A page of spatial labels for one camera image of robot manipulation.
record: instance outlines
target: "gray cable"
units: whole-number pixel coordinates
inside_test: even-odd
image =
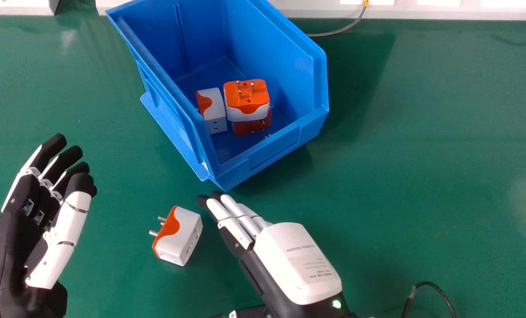
[[[363,9],[361,10],[361,13],[359,14],[359,16],[352,23],[348,24],[347,26],[342,27],[341,29],[330,31],[330,32],[324,32],[321,34],[306,34],[306,35],[309,36],[310,38],[322,38],[324,36],[341,34],[349,30],[350,28],[353,28],[356,24],[359,23],[359,21],[361,21],[361,18],[363,18],[363,14],[365,13],[365,9],[367,9],[367,7],[363,6]]]

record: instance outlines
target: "white adapter body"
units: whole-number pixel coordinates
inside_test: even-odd
[[[198,213],[174,206],[162,222],[159,232],[150,231],[155,237],[152,248],[155,255],[173,264],[184,266],[194,251],[200,234],[202,220]]]

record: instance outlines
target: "blue plastic bin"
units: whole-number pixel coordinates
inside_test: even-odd
[[[266,0],[135,0],[106,13],[137,62],[142,103],[200,180],[227,191],[318,135],[326,54]],[[209,135],[195,91],[254,78],[267,81],[271,126]]]

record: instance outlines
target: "robotic hand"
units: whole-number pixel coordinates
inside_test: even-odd
[[[77,245],[91,198],[87,163],[57,134],[20,169],[0,214],[0,318],[61,318],[67,290],[57,282]]]
[[[235,310],[229,318],[357,318],[347,307],[338,273],[304,226],[273,225],[218,191],[197,201],[218,223],[227,247],[265,303]]]

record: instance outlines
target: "green tabletop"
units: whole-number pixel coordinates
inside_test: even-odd
[[[99,195],[61,282],[70,318],[206,318],[261,303],[204,213],[184,268],[148,230],[201,183],[139,102],[124,41],[94,4],[0,17],[0,206],[19,167],[61,132]],[[311,26],[328,30],[346,21]],[[331,113],[321,134],[231,193],[303,223],[361,318],[396,318],[432,280],[459,317],[526,317],[526,23],[364,20],[317,43]],[[446,318],[418,293],[413,317]]]

